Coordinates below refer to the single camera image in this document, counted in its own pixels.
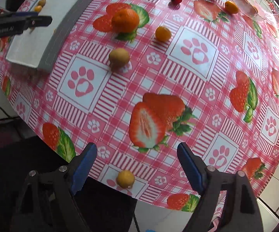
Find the yellow tomato on strawberry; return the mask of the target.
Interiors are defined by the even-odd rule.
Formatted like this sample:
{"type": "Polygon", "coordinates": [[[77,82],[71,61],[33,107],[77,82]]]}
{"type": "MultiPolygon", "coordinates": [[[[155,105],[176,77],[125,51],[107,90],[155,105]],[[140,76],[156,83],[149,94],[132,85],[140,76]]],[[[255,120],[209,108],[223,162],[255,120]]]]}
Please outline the yellow tomato on strawberry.
{"type": "Polygon", "coordinates": [[[38,5],[38,6],[36,6],[34,8],[34,11],[37,12],[37,13],[41,12],[41,10],[42,10],[42,6],[41,5],[38,5]]]}

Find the white rectangular tray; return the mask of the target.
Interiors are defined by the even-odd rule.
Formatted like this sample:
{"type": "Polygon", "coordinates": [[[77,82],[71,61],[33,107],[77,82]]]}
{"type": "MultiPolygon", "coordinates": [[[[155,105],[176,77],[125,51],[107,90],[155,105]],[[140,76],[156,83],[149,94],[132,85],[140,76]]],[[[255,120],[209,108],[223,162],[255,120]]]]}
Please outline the white rectangular tray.
{"type": "Polygon", "coordinates": [[[46,0],[41,16],[51,16],[47,27],[35,27],[16,35],[6,60],[50,73],[71,29],[93,0],[46,0]]]}

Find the small yellow kumquat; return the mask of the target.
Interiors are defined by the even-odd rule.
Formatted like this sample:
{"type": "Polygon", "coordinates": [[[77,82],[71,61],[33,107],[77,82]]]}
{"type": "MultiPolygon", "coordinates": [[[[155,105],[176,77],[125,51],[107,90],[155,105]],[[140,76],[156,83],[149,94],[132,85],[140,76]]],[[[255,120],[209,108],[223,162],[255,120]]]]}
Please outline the small yellow kumquat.
{"type": "Polygon", "coordinates": [[[123,189],[131,188],[135,182],[135,176],[129,170],[123,170],[118,173],[116,182],[123,189]]]}

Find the large mandarin orange near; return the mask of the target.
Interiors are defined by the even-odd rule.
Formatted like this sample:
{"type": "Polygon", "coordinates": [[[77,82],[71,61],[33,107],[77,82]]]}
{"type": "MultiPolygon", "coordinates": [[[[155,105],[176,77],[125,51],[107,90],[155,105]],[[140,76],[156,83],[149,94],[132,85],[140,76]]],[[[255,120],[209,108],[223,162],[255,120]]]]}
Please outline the large mandarin orange near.
{"type": "Polygon", "coordinates": [[[116,33],[131,33],[138,27],[139,19],[139,15],[133,9],[121,9],[112,17],[112,30],[116,33]]]}

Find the brown longan near edge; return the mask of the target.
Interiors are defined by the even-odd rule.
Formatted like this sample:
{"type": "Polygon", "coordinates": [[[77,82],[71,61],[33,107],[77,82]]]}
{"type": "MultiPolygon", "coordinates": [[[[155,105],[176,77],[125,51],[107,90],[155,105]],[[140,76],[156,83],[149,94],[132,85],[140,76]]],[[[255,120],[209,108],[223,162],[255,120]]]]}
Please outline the brown longan near edge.
{"type": "Polygon", "coordinates": [[[129,52],[123,48],[116,48],[109,53],[110,67],[112,70],[126,66],[129,59],[129,52]]]}

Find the pink strawberry tablecloth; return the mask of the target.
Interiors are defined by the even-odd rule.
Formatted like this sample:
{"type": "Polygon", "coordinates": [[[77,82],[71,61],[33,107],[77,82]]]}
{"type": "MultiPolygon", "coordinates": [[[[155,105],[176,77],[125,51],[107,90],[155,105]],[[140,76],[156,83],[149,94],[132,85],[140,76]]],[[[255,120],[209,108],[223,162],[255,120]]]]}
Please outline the pink strawberry tablecloth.
{"type": "Polygon", "coordinates": [[[14,111],[64,160],[97,145],[92,178],[126,194],[191,212],[195,191],[177,159],[185,142],[226,173],[249,172],[259,196],[279,164],[279,15],[255,21],[228,14],[232,0],[93,0],[66,38],[53,70],[10,63],[0,41],[0,87],[14,111]],[[112,30],[113,15],[133,9],[131,33],[112,30]],[[164,26],[166,42],[155,38],[164,26]],[[129,52],[112,70],[109,53],[129,52]]]}

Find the yellow tomato near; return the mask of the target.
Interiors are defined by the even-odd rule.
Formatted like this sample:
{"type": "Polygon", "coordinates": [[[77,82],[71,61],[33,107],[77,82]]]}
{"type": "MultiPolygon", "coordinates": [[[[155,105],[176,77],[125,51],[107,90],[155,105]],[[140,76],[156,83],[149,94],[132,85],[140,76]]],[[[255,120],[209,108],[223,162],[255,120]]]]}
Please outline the yellow tomato near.
{"type": "Polygon", "coordinates": [[[158,41],[166,42],[166,41],[171,39],[171,31],[168,28],[164,27],[164,26],[159,26],[155,30],[155,38],[158,41]]]}

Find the orange kumquat large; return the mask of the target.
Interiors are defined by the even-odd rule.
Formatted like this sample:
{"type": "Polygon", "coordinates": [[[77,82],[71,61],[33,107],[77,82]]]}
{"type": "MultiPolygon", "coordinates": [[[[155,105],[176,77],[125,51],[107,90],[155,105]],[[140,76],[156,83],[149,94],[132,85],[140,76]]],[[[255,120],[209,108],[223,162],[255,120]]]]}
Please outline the orange kumquat large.
{"type": "Polygon", "coordinates": [[[224,10],[228,12],[229,14],[237,14],[239,13],[239,7],[236,5],[236,3],[232,1],[226,1],[224,3],[224,10]]]}

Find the orange in bowl right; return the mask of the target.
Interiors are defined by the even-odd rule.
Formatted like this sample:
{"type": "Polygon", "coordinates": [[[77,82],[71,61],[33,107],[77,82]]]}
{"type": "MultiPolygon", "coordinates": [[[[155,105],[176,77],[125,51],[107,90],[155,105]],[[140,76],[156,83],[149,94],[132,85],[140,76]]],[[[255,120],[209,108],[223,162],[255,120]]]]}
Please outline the orange in bowl right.
{"type": "Polygon", "coordinates": [[[253,14],[257,14],[258,13],[258,9],[255,6],[253,6],[252,7],[252,12],[253,12],[253,14]]]}

